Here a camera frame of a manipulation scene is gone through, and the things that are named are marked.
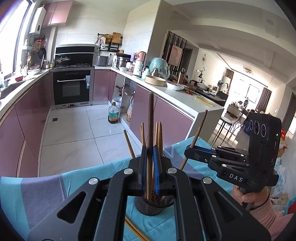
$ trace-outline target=white countertop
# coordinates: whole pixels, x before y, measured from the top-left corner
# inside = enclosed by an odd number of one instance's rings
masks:
[[[151,85],[141,80],[141,78],[134,76],[132,73],[127,71],[120,71],[117,68],[111,68],[111,70],[129,78],[132,81],[135,81],[137,84],[142,85],[143,87],[151,90],[172,104],[178,106],[180,109],[196,117],[198,113],[205,112],[206,110],[220,110],[223,109],[222,106],[212,102],[213,107],[207,104],[204,104],[195,99],[195,95],[186,94],[183,91],[174,91],[170,90],[167,87],[161,87],[156,85]]]
[[[18,86],[14,91],[12,91],[8,96],[0,100],[0,119],[4,116],[6,111],[10,108],[11,105],[33,84],[35,84],[40,78],[45,76],[50,69],[42,70],[39,74],[28,75],[24,79],[32,78],[26,80],[20,86]]]
[[[94,64],[94,69],[111,69],[111,66],[97,66]]]

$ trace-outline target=doorway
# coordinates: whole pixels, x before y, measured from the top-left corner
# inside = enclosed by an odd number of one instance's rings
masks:
[[[290,132],[289,135],[292,135],[292,137],[295,133],[294,131],[294,123],[296,122],[295,112],[296,112],[296,95],[292,93],[287,112],[285,114],[285,117],[281,125],[282,129],[285,130],[285,133],[287,134],[288,132]]]
[[[190,62],[190,59],[191,59],[192,51],[193,51],[193,49],[187,49],[186,48],[184,50],[184,53],[183,53],[183,58],[182,58],[182,63],[181,63],[180,70],[182,68],[184,68],[185,73],[187,73],[187,70],[188,70],[188,66],[189,66],[189,62]]]

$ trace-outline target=oven handle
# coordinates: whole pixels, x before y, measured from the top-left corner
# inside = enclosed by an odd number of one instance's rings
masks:
[[[57,80],[57,82],[59,83],[59,82],[78,81],[78,80]]]

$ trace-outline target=kitchen sink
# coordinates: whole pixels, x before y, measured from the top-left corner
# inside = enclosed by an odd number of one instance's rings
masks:
[[[12,91],[14,91],[17,87],[19,87],[24,82],[25,82],[25,80],[13,83],[5,88],[2,88],[0,90],[0,92],[1,92],[0,99],[4,99],[6,96],[8,96]]]

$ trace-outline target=silver screw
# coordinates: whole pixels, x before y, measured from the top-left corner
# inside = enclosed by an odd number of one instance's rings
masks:
[[[177,169],[174,168],[174,167],[170,167],[170,168],[168,169],[168,173],[170,173],[170,174],[175,174],[176,172],[177,172]]]
[[[202,179],[202,181],[203,181],[204,184],[211,184],[212,183],[212,179],[209,178],[209,177],[204,177]]]
[[[90,185],[95,185],[95,184],[98,183],[98,181],[99,181],[99,180],[98,180],[97,178],[93,177],[93,178],[89,179],[89,184],[90,184]]]
[[[131,168],[127,168],[127,169],[125,169],[125,170],[123,171],[123,173],[124,173],[124,174],[127,174],[127,175],[132,174],[132,173],[133,173],[133,169],[131,169]]]

